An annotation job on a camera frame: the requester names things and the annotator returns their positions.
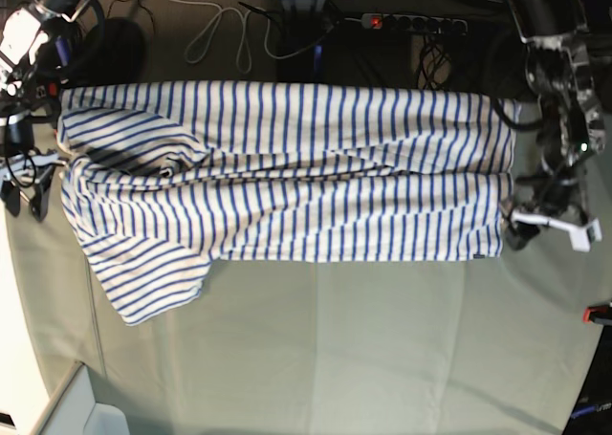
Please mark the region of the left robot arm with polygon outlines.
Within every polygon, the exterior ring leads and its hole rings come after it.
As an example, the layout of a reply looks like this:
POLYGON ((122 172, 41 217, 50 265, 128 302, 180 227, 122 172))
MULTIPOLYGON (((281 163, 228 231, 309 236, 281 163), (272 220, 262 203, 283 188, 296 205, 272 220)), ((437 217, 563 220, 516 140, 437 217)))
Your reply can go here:
POLYGON ((506 0, 526 48, 525 78, 540 117, 519 122, 495 98, 498 117, 517 133, 533 132, 540 150, 536 171, 515 183, 530 189, 501 202, 504 235, 522 250, 544 228, 568 234, 571 247, 588 252, 602 239, 588 210, 585 163, 605 148, 601 102, 584 41, 587 18, 580 0, 506 0))

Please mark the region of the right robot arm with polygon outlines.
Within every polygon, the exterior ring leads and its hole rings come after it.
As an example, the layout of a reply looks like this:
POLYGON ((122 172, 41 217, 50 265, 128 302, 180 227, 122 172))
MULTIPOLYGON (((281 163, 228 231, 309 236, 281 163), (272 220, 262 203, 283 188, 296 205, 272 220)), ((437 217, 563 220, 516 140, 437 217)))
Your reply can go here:
POLYGON ((41 222, 48 213, 55 170, 67 161, 56 151, 35 147, 33 128, 57 127, 60 81, 100 47, 105 14, 98 0, 31 0, 13 11, 1 32, 1 202, 14 217, 25 202, 41 222), (92 10, 98 37, 92 47, 71 54, 59 45, 59 29, 75 25, 92 10))

